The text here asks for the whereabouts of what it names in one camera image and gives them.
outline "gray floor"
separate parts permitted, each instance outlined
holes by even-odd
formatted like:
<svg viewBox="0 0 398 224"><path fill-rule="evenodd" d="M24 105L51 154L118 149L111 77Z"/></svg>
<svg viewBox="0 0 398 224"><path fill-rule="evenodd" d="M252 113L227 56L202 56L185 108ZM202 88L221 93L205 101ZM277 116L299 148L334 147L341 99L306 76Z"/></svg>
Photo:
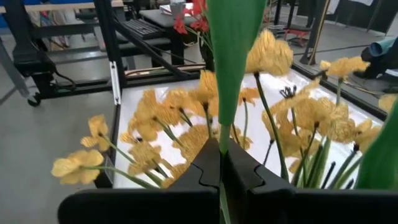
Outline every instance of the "gray floor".
<svg viewBox="0 0 398 224"><path fill-rule="evenodd" d="M287 11L284 8L282 20L286 19ZM302 18L295 18L294 21L304 22ZM397 33L395 26L392 30L394 33L389 35ZM11 51L15 44L13 38L2 38ZM367 34L355 28L326 24L318 49L369 44L382 38L382 34ZM91 45L93 42L92 35L86 36L86 42L79 35L70 37L72 47ZM294 50L295 54L303 52L300 48ZM362 48L357 48L319 53L317 61L354 56L361 51ZM197 46L188 48L185 55L200 62ZM136 57L136 66L150 67L149 57ZM74 80L109 77L106 59L59 65L58 70ZM0 67L0 99L12 88L10 79ZM94 187L62 186L50 175L50 170L55 158L81 148L80 138L88 134L87 119L101 113L105 114L108 122L112 120L113 99L110 93L44 100L40 107L32 108L26 99L15 92L0 105L0 223L56 223L57 207L63 198L79 189Z"/></svg>

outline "green leaf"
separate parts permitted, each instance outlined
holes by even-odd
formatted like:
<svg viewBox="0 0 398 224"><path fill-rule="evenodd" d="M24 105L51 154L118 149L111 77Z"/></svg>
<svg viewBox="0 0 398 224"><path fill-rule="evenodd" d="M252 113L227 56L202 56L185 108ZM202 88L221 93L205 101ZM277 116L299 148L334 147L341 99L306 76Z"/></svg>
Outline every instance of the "green leaf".
<svg viewBox="0 0 398 224"><path fill-rule="evenodd" d="M398 102L377 139L363 156L356 189L396 189L398 187Z"/></svg>
<svg viewBox="0 0 398 224"><path fill-rule="evenodd" d="M266 0L207 0L220 124L233 123L246 57L257 37L266 3Z"/></svg>

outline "keyboard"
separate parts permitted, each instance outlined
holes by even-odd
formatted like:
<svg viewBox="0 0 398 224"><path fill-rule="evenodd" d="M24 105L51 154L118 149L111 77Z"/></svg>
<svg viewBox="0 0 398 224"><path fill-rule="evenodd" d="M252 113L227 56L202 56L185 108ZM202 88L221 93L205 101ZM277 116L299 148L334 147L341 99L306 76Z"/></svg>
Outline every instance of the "keyboard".
<svg viewBox="0 0 398 224"><path fill-rule="evenodd" d="M123 22L123 24L127 29L135 33L142 40L164 37L164 30L146 21L143 21L142 19L131 19L129 21Z"/></svg>

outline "chair wheel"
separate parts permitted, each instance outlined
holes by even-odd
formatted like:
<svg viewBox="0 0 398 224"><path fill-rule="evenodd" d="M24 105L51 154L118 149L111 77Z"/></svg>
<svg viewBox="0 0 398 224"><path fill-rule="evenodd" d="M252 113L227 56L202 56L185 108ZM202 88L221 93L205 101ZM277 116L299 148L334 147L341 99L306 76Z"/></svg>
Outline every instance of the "chair wheel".
<svg viewBox="0 0 398 224"><path fill-rule="evenodd" d="M36 93L34 96L30 96L27 100L27 103L33 107L39 106L42 102L39 93Z"/></svg>

